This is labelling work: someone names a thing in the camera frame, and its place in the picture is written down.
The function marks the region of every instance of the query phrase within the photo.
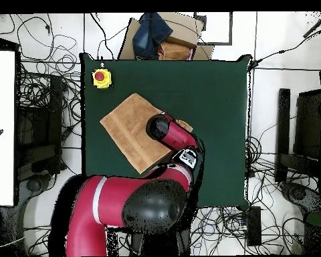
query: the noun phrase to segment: towel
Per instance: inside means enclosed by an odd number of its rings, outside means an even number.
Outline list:
[[[159,60],[186,60],[191,55],[190,49],[186,46],[165,41],[160,44],[158,51],[160,52]]]
[[[139,94],[131,94],[100,121],[139,173],[144,172],[171,151],[146,133],[146,123],[149,118],[161,112]],[[193,130],[184,121],[177,122],[189,132]]]

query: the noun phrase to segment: red robot arm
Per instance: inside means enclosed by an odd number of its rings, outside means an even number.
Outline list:
[[[197,164],[197,141],[166,114],[152,117],[146,131],[180,151],[141,178],[88,177],[73,204],[66,256],[107,256],[105,225],[154,234],[181,217]],[[49,251],[52,242],[51,223]]]

